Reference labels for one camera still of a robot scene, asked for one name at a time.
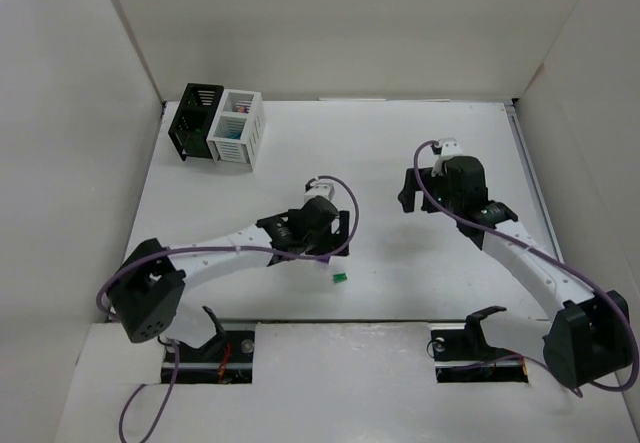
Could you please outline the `green curved lego piece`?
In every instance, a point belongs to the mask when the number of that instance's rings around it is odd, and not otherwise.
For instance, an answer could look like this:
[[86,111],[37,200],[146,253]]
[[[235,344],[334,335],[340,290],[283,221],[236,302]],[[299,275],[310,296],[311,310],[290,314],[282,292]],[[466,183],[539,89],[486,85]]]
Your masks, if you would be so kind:
[[334,274],[332,277],[332,280],[334,283],[342,283],[342,282],[345,282],[347,279],[348,277],[345,273],[337,273],[337,274]]

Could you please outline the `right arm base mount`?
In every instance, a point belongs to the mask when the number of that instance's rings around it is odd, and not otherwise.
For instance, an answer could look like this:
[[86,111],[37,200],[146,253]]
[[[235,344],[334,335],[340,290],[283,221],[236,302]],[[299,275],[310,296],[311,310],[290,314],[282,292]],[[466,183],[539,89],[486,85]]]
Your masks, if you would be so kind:
[[463,323],[440,324],[430,329],[427,354],[434,360],[438,383],[528,383],[524,359],[515,352],[491,345],[481,324],[506,312],[490,306],[466,316]]

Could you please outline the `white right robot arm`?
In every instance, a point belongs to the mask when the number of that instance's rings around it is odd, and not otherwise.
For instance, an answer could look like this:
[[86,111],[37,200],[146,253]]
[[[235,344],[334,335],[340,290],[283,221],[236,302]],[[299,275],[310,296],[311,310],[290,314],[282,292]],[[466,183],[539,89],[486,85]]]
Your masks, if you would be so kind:
[[412,165],[398,200],[406,213],[421,210],[453,219],[461,234],[528,291],[550,321],[546,332],[518,331],[513,342],[499,345],[488,341],[483,324],[502,307],[471,313],[465,321],[466,342],[454,348],[454,360],[483,363],[528,356],[570,390],[599,387],[600,378],[625,368],[631,372],[617,391],[636,383],[639,345],[625,298],[544,251],[514,211],[490,198],[477,158],[440,153],[431,167]]

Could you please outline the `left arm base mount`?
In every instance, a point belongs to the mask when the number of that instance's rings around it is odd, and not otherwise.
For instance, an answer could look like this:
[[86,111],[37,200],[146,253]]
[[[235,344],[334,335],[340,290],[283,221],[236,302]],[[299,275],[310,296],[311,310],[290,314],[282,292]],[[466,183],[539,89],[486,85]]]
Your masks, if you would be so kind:
[[176,384],[248,385],[253,379],[256,324],[224,321],[224,343],[215,343],[212,353],[179,345],[180,364]]

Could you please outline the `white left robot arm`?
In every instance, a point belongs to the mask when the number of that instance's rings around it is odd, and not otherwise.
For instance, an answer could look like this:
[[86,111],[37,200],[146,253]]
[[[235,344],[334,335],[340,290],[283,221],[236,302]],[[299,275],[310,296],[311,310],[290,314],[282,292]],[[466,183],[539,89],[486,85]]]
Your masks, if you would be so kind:
[[183,302],[187,292],[245,270],[346,256],[349,224],[349,211],[315,196],[299,209],[185,248],[147,239],[117,270],[105,295],[130,342],[162,337],[211,353],[222,346],[225,331],[211,308],[194,309]]

